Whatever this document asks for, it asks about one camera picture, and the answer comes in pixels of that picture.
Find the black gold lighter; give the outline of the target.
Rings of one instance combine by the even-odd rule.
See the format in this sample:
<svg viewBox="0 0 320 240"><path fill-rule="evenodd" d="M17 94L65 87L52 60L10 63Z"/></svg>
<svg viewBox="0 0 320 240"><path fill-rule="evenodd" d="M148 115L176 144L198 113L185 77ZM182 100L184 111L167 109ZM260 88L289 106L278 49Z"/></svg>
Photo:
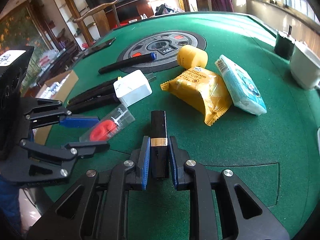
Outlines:
<svg viewBox="0 0 320 240"><path fill-rule="evenodd" d="M151 112L150 168L154 179L169 178L166 112Z"/></svg>

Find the black marker purple cap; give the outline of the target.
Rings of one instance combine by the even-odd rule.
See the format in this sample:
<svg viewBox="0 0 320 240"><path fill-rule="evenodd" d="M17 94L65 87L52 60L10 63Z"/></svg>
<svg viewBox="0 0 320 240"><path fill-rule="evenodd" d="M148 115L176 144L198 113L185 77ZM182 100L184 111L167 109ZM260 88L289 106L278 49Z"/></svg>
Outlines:
<svg viewBox="0 0 320 240"><path fill-rule="evenodd" d="M114 93L93 98L85 102L76 103L75 105L67 106L66 108L68 111L71 111L73 114L80 114L80 113L101 108L113 103L120 103L119 99L116 97Z"/></svg>

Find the black marker yellow cap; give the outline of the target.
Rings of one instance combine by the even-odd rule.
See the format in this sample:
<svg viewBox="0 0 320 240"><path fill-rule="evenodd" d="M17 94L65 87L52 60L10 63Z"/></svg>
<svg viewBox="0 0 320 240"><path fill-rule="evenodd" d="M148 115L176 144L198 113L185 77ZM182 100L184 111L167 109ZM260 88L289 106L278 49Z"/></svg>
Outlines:
<svg viewBox="0 0 320 240"><path fill-rule="evenodd" d="M83 102L83 101L87 101L90 99L90 95L93 94L94 92L102 89L102 88L105 88L109 85L113 85L117 80L121 79L121 77L116 77L115 79L111 79L111 80L108 80L108 81L105 81L95 87L92 87L80 94L78 94L77 96L71 98L68 100L67 102L67 105L73 105L73 104L77 104L77 103L80 103L80 102Z"/></svg>

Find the yellow cracker packet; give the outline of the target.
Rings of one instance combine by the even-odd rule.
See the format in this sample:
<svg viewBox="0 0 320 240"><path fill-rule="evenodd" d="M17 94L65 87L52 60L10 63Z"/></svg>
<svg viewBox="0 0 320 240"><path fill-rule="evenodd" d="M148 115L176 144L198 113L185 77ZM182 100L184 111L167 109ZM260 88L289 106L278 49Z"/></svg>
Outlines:
<svg viewBox="0 0 320 240"><path fill-rule="evenodd" d="M185 70L161 83L160 88L201 112L207 126L212 126L233 104L223 78L201 67Z"/></svg>

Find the white power adapter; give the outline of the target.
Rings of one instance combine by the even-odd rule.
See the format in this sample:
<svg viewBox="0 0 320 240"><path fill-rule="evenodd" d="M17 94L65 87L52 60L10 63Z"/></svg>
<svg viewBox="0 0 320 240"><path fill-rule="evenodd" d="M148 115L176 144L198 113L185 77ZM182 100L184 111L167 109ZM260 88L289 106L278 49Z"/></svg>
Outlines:
<svg viewBox="0 0 320 240"><path fill-rule="evenodd" d="M116 97L123 105L129 107L152 94L150 82L155 80L155 74L145 75L141 70L135 70L113 84Z"/></svg>

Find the light blue tissue pack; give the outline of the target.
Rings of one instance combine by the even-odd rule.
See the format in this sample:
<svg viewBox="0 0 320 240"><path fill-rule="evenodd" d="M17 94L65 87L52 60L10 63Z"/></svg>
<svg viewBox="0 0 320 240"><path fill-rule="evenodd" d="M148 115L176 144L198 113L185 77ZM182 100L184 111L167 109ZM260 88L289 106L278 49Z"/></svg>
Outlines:
<svg viewBox="0 0 320 240"><path fill-rule="evenodd" d="M243 68L225 55L221 55L215 61L215 65L219 69L236 107L256 116L267 113L266 105L258 88Z"/></svg>

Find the yellow round container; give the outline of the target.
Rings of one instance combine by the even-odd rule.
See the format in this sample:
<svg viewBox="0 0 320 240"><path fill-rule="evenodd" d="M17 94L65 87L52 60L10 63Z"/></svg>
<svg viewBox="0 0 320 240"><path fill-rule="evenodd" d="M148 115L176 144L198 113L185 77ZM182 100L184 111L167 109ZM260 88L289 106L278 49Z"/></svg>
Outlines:
<svg viewBox="0 0 320 240"><path fill-rule="evenodd" d="M177 54L177 64L184 69L193 67L205 68L208 63L208 54L199 48L185 45L179 49Z"/></svg>

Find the black marker blue cap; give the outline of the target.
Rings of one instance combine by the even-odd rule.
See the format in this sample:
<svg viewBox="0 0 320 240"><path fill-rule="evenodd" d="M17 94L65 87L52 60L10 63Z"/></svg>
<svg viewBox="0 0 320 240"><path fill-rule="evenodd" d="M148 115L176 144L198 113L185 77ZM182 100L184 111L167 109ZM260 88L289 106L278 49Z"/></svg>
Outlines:
<svg viewBox="0 0 320 240"><path fill-rule="evenodd" d="M115 62L113 64L109 64L108 66L105 66L103 68L100 68L98 70L99 74L106 74L114 70L118 70L125 67L132 67L138 64L151 62L157 59L157 55L155 53L148 53L145 55L138 55L135 57L131 57L119 62Z"/></svg>

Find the cardboard box tray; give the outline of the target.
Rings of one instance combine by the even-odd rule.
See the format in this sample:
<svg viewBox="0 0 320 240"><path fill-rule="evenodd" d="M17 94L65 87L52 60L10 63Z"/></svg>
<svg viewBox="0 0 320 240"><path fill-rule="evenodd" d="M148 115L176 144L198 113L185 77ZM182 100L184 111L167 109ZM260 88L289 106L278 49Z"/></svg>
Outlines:
<svg viewBox="0 0 320 240"><path fill-rule="evenodd" d="M59 74L46 81L36 97L57 100L64 103L78 80L79 78L73 70ZM51 129L52 126L35 129L35 142L40 145L45 145Z"/></svg>

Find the black glass side table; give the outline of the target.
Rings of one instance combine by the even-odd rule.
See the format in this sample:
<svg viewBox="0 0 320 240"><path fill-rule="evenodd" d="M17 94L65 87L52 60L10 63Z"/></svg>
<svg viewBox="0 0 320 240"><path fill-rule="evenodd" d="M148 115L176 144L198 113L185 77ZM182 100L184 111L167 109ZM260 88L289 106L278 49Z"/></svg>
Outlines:
<svg viewBox="0 0 320 240"><path fill-rule="evenodd" d="M46 65L37 76L35 84L41 87L47 80L55 77L69 69L74 62L74 57L79 53L79 47L74 42L70 42L66 47Z"/></svg>

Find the black smartphone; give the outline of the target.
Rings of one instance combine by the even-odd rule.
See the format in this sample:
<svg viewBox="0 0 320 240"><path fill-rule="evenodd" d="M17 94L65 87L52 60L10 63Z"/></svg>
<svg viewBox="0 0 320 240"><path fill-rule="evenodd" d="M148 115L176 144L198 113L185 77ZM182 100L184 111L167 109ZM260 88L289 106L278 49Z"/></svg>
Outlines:
<svg viewBox="0 0 320 240"><path fill-rule="evenodd" d="M93 46L91 48L88 48L85 52L84 52L84 55L82 56L82 58L86 58L88 56L91 56L105 48L108 48L110 47L114 42L115 42L116 38L112 38L110 40L107 40L106 42L103 42L99 45L96 45L96 46Z"/></svg>

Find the round table centre control panel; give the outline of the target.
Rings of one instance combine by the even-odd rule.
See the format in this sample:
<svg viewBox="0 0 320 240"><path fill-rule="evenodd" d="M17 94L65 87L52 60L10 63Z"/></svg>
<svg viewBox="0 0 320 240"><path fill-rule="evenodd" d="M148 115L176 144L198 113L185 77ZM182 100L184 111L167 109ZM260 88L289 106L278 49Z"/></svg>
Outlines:
<svg viewBox="0 0 320 240"><path fill-rule="evenodd" d="M163 31L144 37L124 49L118 61L129 59L140 54L155 53L156 59L131 67L121 68L124 73L131 73L137 69L144 74L156 73L177 67L177 54L182 46L191 45L204 50L207 46L205 38L197 33L185 30Z"/></svg>

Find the dark green cylinder motor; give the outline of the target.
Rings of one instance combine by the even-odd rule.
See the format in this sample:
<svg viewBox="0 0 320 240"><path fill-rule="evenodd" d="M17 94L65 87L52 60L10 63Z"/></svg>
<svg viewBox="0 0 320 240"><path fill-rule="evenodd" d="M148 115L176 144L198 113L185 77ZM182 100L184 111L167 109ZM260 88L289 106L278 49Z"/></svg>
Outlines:
<svg viewBox="0 0 320 240"><path fill-rule="evenodd" d="M276 45L274 46L274 52L286 59L290 60L293 54L293 49L295 45L295 39L291 35L292 26L289 25L288 31L278 31L276 38Z"/></svg>

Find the white ceramic mug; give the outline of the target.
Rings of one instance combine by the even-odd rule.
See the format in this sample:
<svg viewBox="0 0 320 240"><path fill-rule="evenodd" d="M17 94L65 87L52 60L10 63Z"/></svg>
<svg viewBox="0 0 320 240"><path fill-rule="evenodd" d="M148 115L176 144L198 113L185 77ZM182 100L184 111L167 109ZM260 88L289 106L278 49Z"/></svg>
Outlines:
<svg viewBox="0 0 320 240"><path fill-rule="evenodd" d="M295 42L290 72L304 90L319 89L319 57L302 42Z"/></svg>

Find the flower wall painting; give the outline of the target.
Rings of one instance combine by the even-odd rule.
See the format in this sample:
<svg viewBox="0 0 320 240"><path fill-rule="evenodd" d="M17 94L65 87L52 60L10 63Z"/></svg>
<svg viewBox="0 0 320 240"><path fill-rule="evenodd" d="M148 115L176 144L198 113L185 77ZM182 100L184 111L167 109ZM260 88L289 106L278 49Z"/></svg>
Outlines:
<svg viewBox="0 0 320 240"><path fill-rule="evenodd" d="M23 2L1 18L1 53L20 46L34 47L26 76L22 81L21 92L25 94L41 71L40 57L53 48L41 29L29 1Z"/></svg>

